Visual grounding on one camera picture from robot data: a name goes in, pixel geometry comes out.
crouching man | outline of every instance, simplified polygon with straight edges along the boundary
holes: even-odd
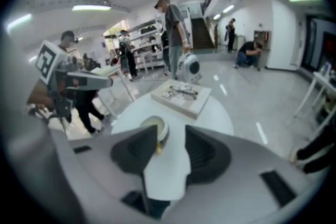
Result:
[[[253,67],[253,65],[259,59],[261,49],[262,45],[259,42],[253,42],[253,41],[246,42],[244,45],[242,45],[242,47],[238,52],[234,67],[239,68],[242,64],[246,64],[249,67]]]

bowl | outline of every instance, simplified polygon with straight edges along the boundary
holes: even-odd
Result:
[[[152,126],[152,125],[157,126],[158,145],[156,147],[156,153],[161,154],[162,149],[166,145],[167,139],[169,137],[168,123],[159,116],[150,116],[140,124],[140,127]]]

gray pants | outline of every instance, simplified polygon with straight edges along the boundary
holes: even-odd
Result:
[[[182,55],[182,46],[169,47],[169,62],[172,78],[176,78],[178,60]]]

staircase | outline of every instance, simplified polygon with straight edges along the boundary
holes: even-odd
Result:
[[[214,49],[214,44],[211,41],[208,29],[202,18],[192,19],[193,27],[193,44],[194,50],[197,49]]]

round white table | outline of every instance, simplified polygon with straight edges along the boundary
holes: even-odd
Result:
[[[186,177],[191,172],[189,155],[185,149],[185,126],[188,124],[234,135],[233,125],[224,107],[212,96],[206,101],[197,120],[194,120],[146,94],[119,115],[111,134],[135,129],[153,115],[168,122],[169,138],[162,154],[154,154],[144,170],[147,196],[155,200],[180,200],[185,194]]]

